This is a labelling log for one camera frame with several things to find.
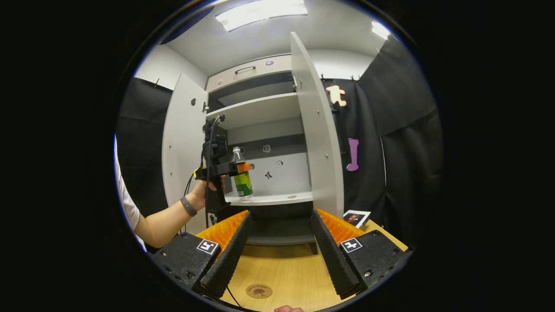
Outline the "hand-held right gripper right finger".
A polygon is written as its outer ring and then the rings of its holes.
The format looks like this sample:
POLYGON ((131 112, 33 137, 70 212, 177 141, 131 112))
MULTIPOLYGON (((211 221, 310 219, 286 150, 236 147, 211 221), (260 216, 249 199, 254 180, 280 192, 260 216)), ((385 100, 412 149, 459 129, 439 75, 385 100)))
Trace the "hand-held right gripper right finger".
POLYGON ((364 232, 320 209, 312 210, 310 225, 341 299, 376 289, 411 256, 384 231, 364 232))

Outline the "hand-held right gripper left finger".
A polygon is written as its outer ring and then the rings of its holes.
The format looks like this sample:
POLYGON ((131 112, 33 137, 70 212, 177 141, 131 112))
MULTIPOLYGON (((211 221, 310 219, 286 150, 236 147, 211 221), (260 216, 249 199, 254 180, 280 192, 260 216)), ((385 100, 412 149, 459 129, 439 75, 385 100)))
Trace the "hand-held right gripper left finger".
POLYGON ((228 288, 251 229, 252 214, 242 211, 197 235, 176 236, 152 258, 181 288, 219 299, 228 288))

